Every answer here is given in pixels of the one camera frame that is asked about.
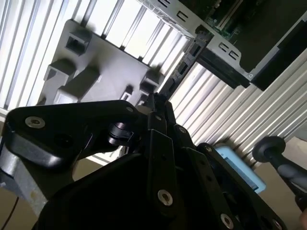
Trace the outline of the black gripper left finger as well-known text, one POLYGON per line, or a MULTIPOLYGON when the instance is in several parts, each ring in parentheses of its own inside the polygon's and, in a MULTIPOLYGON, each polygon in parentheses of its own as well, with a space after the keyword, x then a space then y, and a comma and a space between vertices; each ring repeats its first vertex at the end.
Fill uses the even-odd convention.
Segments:
POLYGON ((124 156, 166 156, 175 164, 158 95, 136 107, 114 100, 12 110, 4 123, 5 188, 40 216, 61 189, 124 156))

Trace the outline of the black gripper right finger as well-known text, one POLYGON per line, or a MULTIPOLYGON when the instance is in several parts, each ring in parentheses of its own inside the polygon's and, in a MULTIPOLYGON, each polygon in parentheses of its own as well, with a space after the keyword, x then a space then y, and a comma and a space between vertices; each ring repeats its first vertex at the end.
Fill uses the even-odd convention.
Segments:
POLYGON ((181 169, 180 194, 187 209, 188 229, 285 230, 278 215, 209 144, 195 146, 178 125, 172 104, 157 96, 157 111, 175 145, 175 164, 181 169))

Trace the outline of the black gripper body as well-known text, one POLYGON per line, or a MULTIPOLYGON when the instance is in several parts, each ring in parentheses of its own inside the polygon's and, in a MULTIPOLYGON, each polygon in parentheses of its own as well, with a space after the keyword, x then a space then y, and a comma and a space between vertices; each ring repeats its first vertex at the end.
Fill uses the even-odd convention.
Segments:
POLYGON ((216 215, 188 165, 132 154, 61 189, 36 230, 213 230, 216 215))

